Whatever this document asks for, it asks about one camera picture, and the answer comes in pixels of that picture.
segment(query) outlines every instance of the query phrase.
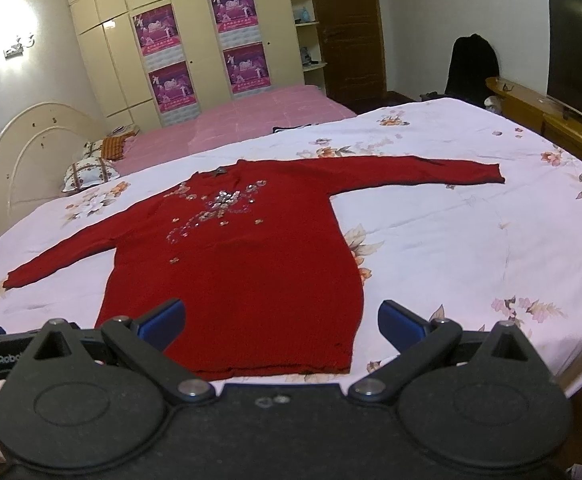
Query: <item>white headboard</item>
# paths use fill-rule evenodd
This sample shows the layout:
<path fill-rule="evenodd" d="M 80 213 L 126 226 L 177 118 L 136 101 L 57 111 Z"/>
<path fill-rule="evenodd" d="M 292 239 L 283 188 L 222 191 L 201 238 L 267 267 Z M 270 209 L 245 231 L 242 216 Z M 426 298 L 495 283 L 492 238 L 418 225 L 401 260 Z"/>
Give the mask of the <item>white headboard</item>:
<path fill-rule="evenodd" d="M 104 124 L 60 103 L 23 111 L 0 133 L 0 237 L 39 205 L 62 196 L 66 169 Z"/>

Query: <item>pink bed sheet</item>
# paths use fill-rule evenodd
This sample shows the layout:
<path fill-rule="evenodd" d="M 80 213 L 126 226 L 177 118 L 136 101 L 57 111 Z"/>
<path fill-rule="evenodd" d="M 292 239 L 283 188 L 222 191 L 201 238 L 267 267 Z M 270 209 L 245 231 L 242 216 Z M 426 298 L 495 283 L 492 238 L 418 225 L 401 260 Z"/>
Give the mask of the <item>pink bed sheet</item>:
<path fill-rule="evenodd" d="M 232 101 L 198 118 L 155 130 L 125 142 L 115 162 L 121 175 L 163 162 L 270 134 L 275 127 L 323 124 L 356 115 L 326 98 L 315 86 L 292 86 Z"/>

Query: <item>white wall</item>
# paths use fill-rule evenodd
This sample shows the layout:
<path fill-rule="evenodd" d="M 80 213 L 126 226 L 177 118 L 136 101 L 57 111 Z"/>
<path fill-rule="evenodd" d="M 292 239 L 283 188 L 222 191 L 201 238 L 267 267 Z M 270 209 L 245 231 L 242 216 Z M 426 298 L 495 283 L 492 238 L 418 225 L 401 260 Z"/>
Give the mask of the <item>white wall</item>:
<path fill-rule="evenodd" d="M 392 0 L 379 0 L 382 20 L 383 37 L 385 42 L 386 89 L 395 90 L 397 87 L 397 58 L 395 57 L 395 19 L 393 17 Z"/>
<path fill-rule="evenodd" d="M 477 32 L 494 46 L 504 77 L 546 92 L 548 0 L 389 0 L 394 72 L 390 90 L 412 98 L 443 92 L 456 38 Z"/>
<path fill-rule="evenodd" d="M 22 57 L 5 60 L 2 50 L 15 34 L 29 31 L 36 34 L 33 48 Z M 68 2 L 0 0 L 0 131 L 25 108 L 44 101 L 60 101 L 102 118 Z"/>

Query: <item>striped pillow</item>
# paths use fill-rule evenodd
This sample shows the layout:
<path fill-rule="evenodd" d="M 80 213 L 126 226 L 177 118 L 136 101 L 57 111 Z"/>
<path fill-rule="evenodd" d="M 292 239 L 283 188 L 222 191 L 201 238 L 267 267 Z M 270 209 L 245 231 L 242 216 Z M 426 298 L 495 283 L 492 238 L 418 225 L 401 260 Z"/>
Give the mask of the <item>striped pillow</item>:
<path fill-rule="evenodd" d="M 122 147 L 124 146 L 127 137 L 135 136 L 135 132 L 129 132 L 117 137 L 106 137 L 96 142 L 87 142 L 82 150 L 82 156 L 96 156 L 106 158 L 107 160 L 120 160 L 124 154 Z"/>
<path fill-rule="evenodd" d="M 65 174 L 65 193 L 76 193 L 115 180 L 120 175 L 110 161 L 91 156 L 69 166 Z"/>

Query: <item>black chair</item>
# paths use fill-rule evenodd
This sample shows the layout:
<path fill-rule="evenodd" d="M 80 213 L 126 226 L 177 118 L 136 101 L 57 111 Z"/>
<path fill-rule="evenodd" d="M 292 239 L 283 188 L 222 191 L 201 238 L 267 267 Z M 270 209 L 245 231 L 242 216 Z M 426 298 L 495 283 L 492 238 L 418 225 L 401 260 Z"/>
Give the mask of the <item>black chair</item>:
<path fill-rule="evenodd" d="M 458 38 L 453 45 L 449 77 L 444 95 L 437 92 L 422 94 L 423 101 L 452 97 L 484 108 L 491 90 L 486 85 L 489 77 L 500 76 L 498 57 L 490 43 L 479 34 Z"/>

